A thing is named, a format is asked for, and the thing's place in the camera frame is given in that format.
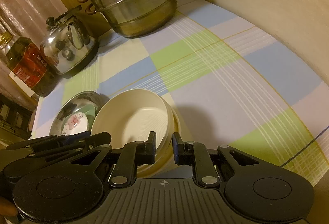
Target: table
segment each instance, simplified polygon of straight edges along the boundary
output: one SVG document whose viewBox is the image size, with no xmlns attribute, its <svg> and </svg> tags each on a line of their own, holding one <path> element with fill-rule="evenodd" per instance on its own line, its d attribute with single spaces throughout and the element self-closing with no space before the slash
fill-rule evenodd
<svg viewBox="0 0 329 224">
<path fill-rule="evenodd" d="M 105 34 L 91 64 L 40 99 L 32 138 L 48 135 L 61 106 L 85 90 L 109 98 L 151 90 L 177 112 L 184 140 L 229 144 L 276 165 L 329 125 L 329 87 L 286 46 L 204 0 L 177 2 L 152 34 Z M 329 130 L 285 168 L 315 185 L 329 169 L 328 138 Z"/>
</svg>

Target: stacked bowls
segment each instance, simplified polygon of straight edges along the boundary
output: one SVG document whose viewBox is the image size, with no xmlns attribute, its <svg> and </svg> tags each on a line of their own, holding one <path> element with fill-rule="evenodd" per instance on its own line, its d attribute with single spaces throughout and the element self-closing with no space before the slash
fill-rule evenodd
<svg viewBox="0 0 329 224">
<path fill-rule="evenodd" d="M 113 149 L 123 148 L 132 141 L 146 141 L 149 133 L 157 134 L 157 150 L 153 165 L 141 165 L 138 177 L 150 177 L 162 171 L 173 157 L 172 134 L 180 131 L 176 113 L 156 93 L 131 89 L 109 100 L 99 111 L 92 135 L 111 134 Z"/>
</svg>

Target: curtain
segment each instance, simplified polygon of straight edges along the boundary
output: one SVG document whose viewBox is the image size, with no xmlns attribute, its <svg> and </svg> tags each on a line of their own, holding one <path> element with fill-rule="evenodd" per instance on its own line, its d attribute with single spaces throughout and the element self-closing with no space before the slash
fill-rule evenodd
<svg viewBox="0 0 329 224">
<path fill-rule="evenodd" d="M 46 19 L 50 16 L 56 18 L 66 11 L 60 0 L 0 0 L 0 34 L 9 31 L 15 37 L 26 36 L 39 46 L 47 34 Z M 0 92 L 29 110 L 35 108 L 31 99 L 9 77 L 9 73 L 4 52 L 1 51 Z"/>
</svg>

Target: stainless steel bowl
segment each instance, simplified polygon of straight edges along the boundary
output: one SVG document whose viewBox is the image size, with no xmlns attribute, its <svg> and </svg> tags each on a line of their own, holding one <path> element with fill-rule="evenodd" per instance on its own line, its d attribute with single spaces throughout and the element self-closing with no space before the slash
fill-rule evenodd
<svg viewBox="0 0 329 224">
<path fill-rule="evenodd" d="M 104 102 L 101 96 L 94 91 L 84 91 L 73 98 L 71 98 L 64 106 L 60 109 L 59 113 L 55 117 L 53 124 L 51 125 L 49 135 L 61 135 L 61 127 L 64 119 L 79 111 L 85 105 L 93 105 L 95 107 L 95 114 L 97 115 L 100 109 L 103 107 Z"/>
</svg>

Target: metal kettle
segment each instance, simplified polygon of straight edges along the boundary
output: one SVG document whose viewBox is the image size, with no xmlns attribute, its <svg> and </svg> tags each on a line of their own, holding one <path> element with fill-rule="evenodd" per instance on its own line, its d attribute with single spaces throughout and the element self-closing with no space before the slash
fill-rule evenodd
<svg viewBox="0 0 329 224">
<path fill-rule="evenodd" d="M 79 73 L 96 55 L 98 41 L 76 13 L 81 5 L 54 19 L 46 20 L 47 38 L 40 46 L 47 62 L 65 78 Z"/>
</svg>

